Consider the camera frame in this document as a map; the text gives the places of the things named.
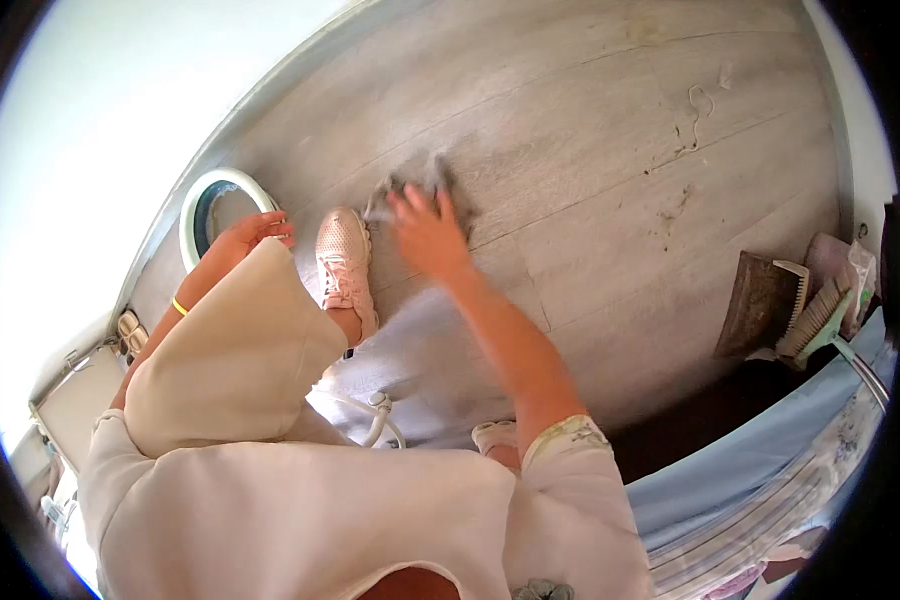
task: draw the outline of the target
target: dustpan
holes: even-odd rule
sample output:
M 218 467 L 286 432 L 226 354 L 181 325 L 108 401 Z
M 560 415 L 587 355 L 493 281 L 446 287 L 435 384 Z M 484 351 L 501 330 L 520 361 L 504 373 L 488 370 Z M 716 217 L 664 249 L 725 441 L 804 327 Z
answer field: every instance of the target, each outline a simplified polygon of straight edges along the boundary
M 747 358 L 772 349 L 803 312 L 808 284 L 803 265 L 741 250 L 713 355 Z

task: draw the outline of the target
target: broom handle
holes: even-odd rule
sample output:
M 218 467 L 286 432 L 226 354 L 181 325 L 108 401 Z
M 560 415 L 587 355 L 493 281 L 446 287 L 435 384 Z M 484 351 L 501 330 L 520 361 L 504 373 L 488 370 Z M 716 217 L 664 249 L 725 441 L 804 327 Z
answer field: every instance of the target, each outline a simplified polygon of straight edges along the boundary
M 873 393 L 876 403 L 880 405 L 880 410 L 886 415 L 887 403 L 890 401 L 890 395 L 887 392 L 886 386 L 884 386 L 883 382 L 880 381 L 880 378 L 876 376 L 876 373 L 870 365 L 854 351 L 844 338 L 839 335 L 833 337 L 833 345 L 837 347 L 837 350 L 840 351 L 840 354 L 843 355 L 846 362 L 850 363 L 853 371 L 857 372 L 857 375 L 864 380 L 866 387 Z

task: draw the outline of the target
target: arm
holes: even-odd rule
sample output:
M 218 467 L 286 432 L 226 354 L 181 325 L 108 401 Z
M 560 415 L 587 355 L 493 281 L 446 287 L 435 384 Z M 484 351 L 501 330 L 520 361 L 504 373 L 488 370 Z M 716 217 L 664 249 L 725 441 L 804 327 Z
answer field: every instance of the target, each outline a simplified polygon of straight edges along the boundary
M 240 261 L 247 257 L 256 248 L 260 240 L 276 235 L 285 236 L 280 241 L 287 248 L 294 246 L 294 226 L 283 222 L 286 213 L 282 210 L 264 212 L 250 215 L 232 224 L 226 231 L 219 234 L 214 243 L 206 251 L 203 258 L 196 264 L 176 291 L 176 301 L 187 310 L 192 309 L 213 286 L 233 270 Z M 133 374 L 137 368 L 147 360 L 156 348 L 160 346 L 167 334 L 174 326 L 180 323 L 183 315 L 174 306 L 170 306 L 167 312 L 156 324 L 156 328 L 150 333 L 146 344 L 137 355 L 136 360 L 130 365 L 120 382 L 120 388 L 110 403 L 110 408 L 123 410 L 127 405 L 127 388 L 131 385 Z
M 400 254 L 444 287 L 466 319 L 513 398 L 522 458 L 547 427 L 587 409 L 552 342 L 474 266 L 448 193 L 437 191 L 437 215 L 419 188 L 407 185 L 404 191 L 406 199 L 396 192 L 387 197 L 396 214 Z

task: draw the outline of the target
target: shoe lace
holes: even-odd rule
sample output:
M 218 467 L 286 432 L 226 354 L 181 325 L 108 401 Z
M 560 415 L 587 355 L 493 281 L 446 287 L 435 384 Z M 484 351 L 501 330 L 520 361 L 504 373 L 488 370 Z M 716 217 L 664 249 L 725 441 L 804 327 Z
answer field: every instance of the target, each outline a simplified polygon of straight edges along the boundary
M 347 262 L 344 258 L 338 255 L 329 255 L 321 256 L 317 260 L 323 265 L 323 270 L 326 272 L 324 294 L 326 296 L 339 295 L 343 298 L 349 298 L 351 281 Z

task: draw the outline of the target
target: yellow bracelet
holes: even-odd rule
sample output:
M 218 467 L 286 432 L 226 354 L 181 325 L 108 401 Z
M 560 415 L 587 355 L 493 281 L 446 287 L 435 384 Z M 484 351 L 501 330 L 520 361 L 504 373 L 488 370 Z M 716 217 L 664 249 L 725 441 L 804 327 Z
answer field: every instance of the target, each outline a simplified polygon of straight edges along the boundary
M 187 316 L 187 313 L 190 312 L 189 310 L 187 310 L 187 309 L 184 308 L 183 306 L 180 306 L 180 302 L 177 301 L 177 297 L 176 297 L 176 296 L 173 297 L 173 308 L 175 308 L 176 310 L 180 311 L 180 314 L 183 315 L 184 317 L 186 317 L 186 316 Z

